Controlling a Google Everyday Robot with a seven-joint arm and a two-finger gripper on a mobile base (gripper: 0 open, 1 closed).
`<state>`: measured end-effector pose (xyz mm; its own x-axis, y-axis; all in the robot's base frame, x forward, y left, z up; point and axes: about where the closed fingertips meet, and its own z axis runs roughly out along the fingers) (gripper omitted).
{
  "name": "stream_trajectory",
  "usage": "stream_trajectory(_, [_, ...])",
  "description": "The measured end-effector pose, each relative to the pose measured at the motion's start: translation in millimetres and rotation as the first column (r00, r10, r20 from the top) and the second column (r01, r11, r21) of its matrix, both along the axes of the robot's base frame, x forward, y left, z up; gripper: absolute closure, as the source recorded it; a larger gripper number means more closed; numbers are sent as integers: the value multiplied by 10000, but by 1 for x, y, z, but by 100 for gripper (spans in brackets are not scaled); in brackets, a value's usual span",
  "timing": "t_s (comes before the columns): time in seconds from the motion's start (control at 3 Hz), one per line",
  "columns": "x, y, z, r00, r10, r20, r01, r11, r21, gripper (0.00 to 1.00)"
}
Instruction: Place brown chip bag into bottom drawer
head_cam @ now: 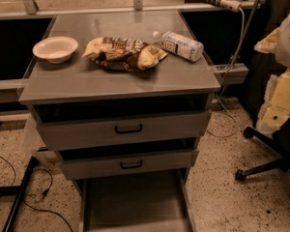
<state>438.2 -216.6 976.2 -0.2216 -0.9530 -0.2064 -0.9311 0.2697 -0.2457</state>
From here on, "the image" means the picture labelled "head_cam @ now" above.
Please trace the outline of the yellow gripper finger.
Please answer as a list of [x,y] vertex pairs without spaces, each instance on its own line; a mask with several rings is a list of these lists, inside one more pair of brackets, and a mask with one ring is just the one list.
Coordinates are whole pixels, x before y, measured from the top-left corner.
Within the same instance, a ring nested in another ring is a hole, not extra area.
[[290,117],[290,69],[280,76],[272,74],[266,86],[264,103],[258,114],[256,128],[271,136]]
[[254,49],[264,54],[275,53],[276,52],[276,38],[277,38],[278,31],[279,31],[279,28],[276,28],[266,38],[259,41],[254,46]]

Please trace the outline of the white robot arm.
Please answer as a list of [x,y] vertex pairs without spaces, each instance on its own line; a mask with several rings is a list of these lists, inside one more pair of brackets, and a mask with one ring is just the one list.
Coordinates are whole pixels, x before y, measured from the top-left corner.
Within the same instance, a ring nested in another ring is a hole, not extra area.
[[280,76],[272,74],[268,81],[256,128],[272,136],[290,117],[290,14],[272,33],[258,42],[254,49],[275,56],[286,68]]

